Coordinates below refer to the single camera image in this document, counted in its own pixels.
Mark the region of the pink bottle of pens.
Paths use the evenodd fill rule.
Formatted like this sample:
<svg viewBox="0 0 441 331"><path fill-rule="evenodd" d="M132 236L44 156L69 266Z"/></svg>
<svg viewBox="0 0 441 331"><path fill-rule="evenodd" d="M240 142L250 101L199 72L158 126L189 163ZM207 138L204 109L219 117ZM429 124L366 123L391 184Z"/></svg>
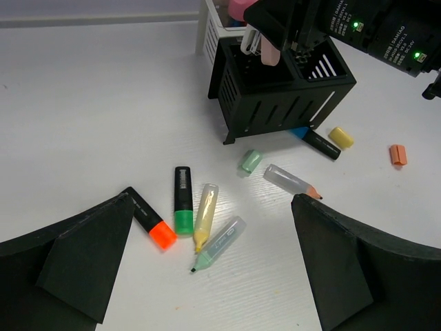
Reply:
<svg viewBox="0 0 441 331"><path fill-rule="evenodd" d="M226 28L238 28L246 26L244 18L245 10L256 0L230 0L226 2L226 6L221 7L223 25Z"/></svg>

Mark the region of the white eraser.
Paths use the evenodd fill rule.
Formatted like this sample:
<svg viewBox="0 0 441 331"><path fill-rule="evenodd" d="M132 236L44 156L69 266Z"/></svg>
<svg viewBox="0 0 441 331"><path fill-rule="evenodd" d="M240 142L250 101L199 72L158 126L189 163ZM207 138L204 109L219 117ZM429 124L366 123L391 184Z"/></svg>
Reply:
<svg viewBox="0 0 441 331"><path fill-rule="evenodd" d="M245 55L260 55L261 33L251 25L247 25L242 38L240 50Z"/></svg>

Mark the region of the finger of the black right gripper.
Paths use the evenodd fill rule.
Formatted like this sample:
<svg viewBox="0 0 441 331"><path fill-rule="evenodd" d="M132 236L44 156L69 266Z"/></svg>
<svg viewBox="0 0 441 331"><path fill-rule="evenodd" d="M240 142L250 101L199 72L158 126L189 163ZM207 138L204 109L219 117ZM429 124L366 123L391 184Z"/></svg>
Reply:
<svg viewBox="0 0 441 331"><path fill-rule="evenodd" d="M250 5L245 21L257 29L277 50L290 48L289 25L293 14L293 1L261 0Z"/></svg>

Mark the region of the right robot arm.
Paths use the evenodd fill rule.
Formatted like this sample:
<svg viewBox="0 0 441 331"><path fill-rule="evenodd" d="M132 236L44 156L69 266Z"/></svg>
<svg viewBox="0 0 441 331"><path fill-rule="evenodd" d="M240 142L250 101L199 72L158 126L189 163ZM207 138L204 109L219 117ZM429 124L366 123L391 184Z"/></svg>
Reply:
<svg viewBox="0 0 441 331"><path fill-rule="evenodd" d="M280 51L333 37L412 77L440 71L439 1L257 1L244 18Z"/></svg>

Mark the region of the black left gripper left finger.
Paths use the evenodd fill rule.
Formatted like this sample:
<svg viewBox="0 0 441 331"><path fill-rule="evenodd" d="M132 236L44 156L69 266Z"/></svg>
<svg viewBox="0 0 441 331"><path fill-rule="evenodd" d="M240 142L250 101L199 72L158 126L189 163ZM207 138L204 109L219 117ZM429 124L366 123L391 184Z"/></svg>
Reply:
<svg viewBox="0 0 441 331"><path fill-rule="evenodd" d="M1 243L2 330L95 330L134 214L127 193Z"/></svg>

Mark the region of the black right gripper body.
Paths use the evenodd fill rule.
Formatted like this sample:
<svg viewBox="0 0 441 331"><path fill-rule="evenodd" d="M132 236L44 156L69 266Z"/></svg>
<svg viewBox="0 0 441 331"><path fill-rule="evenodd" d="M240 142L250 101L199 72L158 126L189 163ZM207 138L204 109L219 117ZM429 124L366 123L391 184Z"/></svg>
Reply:
<svg viewBox="0 0 441 331"><path fill-rule="evenodd" d="M287 25L285 46L299 53L312 51L321 44L326 34L321 31L320 10L325 1L294 1Z"/></svg>

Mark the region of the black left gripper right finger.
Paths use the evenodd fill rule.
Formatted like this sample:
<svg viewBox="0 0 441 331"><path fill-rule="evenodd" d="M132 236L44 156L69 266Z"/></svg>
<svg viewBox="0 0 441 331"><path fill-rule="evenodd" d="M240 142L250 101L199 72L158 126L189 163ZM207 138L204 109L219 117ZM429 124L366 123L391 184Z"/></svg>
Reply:
<svg viewBox="0 0 441 331"><path fill-rule="evenodd" d="M297 194L294 225L323 330L439 330L440 249Z"/></svg>

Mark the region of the black marker green cap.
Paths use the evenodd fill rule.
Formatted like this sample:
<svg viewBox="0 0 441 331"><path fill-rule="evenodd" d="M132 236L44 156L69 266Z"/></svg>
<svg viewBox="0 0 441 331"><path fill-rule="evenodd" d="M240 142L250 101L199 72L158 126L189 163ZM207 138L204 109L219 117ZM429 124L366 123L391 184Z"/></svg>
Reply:
<svg viewBox="0 0 441 331"><path fill-rule="evenodd" d="M180 236L193 234L193 194L190 167L179 166L174 172L174 229Z"/></svg>

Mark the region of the black marker orange cap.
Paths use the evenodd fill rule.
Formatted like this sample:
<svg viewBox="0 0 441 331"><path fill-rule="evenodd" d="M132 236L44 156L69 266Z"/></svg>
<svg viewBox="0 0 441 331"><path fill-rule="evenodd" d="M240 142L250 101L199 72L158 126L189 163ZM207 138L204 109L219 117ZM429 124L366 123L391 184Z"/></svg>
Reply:
<svg viewBox="0 0 441 331"><path fill-rule="evenodd" d="M131 196L134 203L134 218L159 248L167 250L175 244L176 233L133 187L127 187L123 193Z"/></svg>

